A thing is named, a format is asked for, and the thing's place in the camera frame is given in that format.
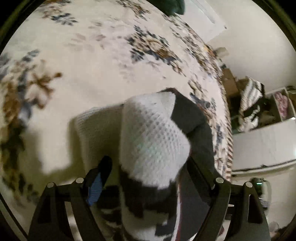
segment metal bolt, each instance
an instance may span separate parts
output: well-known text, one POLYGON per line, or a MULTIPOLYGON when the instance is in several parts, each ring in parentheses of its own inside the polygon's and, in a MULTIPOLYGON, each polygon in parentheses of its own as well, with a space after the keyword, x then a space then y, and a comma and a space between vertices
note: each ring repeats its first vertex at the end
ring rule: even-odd
POLYGON ((76 182, 77 183, 83 183, 84 179, 82 177, 79 177, 76 179, 76 182))
POLYGON ((221 177, 217 177, 217 178, 216 178, 216 182, 217 182, 217 183, 224 183, 224 179, 221 178, 221 177))
POLYGON ((54 186, 54 183, 48 183, 48 184, 47 184, 47 187, 48 187, 48 188, 52 188, 53 186, 54 186))
POLYGON ((246 186, 247 186, 248 188, 251 188, 251 187, 253 187, 253 184, 250 183, 250 182, 246 182, 246 186))

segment cabinet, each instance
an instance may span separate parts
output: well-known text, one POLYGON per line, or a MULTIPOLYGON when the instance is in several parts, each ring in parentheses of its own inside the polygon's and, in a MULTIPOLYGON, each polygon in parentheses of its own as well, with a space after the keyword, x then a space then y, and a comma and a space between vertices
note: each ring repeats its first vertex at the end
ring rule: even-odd
MULTIPOLYGON (((274 100, 278 91, 288 97, 286 88, 266 93, 266 97, 274 100)), ((280 116, 274 100, 276 123, 233 135, 232 174, 262 172, 296 163, 296 115, 288 100, 287 119, 280 116)))

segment bed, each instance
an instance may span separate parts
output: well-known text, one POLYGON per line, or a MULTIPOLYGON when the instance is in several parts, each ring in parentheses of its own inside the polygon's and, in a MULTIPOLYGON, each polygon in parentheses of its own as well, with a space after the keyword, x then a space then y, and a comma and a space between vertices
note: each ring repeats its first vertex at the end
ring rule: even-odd
POLYGON ((175 87, 212 130, 230 180, 232 135, 213 51, 179 16, 144 0, 46 0, 0 56, 0 191, 27 232, 48 182, 88 172, 73 131, 93 107, 175 87))

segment brown flower print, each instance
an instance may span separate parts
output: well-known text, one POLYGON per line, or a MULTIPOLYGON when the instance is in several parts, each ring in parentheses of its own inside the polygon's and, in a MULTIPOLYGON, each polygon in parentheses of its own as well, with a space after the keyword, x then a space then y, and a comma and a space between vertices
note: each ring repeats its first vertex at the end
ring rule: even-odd
POLYGON ((159 38, 150 33, 148 30, 144 32, 140 27, 134 26, 135 34, 127 38, 128 43, 133 47, 131 50, 132 62, 136 63, 144 59, 145 54, 152 55, 155 60, 162 60, 178 74, 183 74, 179 63, 182 61, 179 57, 169 49, 167 40, 163 37, 159 38))
MULTIPOLYGON (((44 69, 45 61, 41 60, 40 69, 44 69)), ((33 71, 32 78, 33 80, 30 80, 28 82, 27 86, 27 93, 25 95, 25 100, 29 103, 35 103, 38 108, 43 109, 48 100, 51 98, 51 94, 54 91, 52 88, 49 87, 49 83, 54 78, 60 78, 62 76, 62 73, 55 73, 53 75, 50 75, 49 73, 40 71, 37 73, 37 71, 33 71)))
POLYGON ((39 50, 33 50, 21 60, 13 63, 8 59, 0 66, 0 71, 7 69, 0 83, 1 92, 5 94, 2 106, 5 126, 1 127, 0 175, 2 182, 13 191, 20 206, 23 206, 21 196, 25 196, 29 202, 38 201, 38 192, 32 184, 26 182, 19 170, 19 154, 25 150, 21 134, 28 126, 32 107, 43 109, 46 106, 54 91, 49 86, 50 82, 62 76, 59 72, 50 74, 44 60, 32 64, 38 54, 39 50))
POLYGON ((78 21, 70 13, 62 10, 63 6, 69 3, 71 3, 70 0, 46 0, 36 11, 43 13, 42 18, 49 18, 62 25, 73 26, 73 23, 78 21))
POLYGON ((196 81, 191 78, 188 81, 189 86, 193 90, 193 94, 191 94, 191 97, 193 98, 194 102, 197 104, 197 106, 202 110, 204 115, 207 118, 207 123, 210 127, 214 128, 215 121, 217 119, 216 109, 215 109, 215 103, 211 103, 207 101, 207 96, 199 82, 197 81, 197 76, 195 75, 196 81))
POLYGON ((144 14, 151 13, 150 11, 143 9, 140 4, 134 3, 133 1, 130 1, 130 0, 116 0, 116 2, 124 7, 128 7, 132 9, 137 18, 142 18, 146 21, 147 19, 144 17, 144 14))
POLYGON ((173 35, 181 39, 182 42, 187 45, 184 50, 196 59, 203 70, 208 75, 213 75, 215 78, 220 76, 221 71, 215 63, 215 55, 213 51, 204 44, 203 40, 197 35, 197 33, 187 23, 183 22, 177 15, 168 17, 163 14, 163 17, 165 20, 172 23, 178 31, 181 30, 182 33, 186 33, 183 36, 171 27, 173 35))

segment pink fabric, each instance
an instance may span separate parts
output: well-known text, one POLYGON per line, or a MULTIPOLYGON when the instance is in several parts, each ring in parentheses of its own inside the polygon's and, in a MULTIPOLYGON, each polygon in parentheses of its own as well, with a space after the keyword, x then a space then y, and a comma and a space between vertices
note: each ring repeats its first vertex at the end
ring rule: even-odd
POLYGON ((279 114, 285 120, 288 115, 288 98, 282 95, 280 92, 274 94, 277 107, 279 109, 279 114))

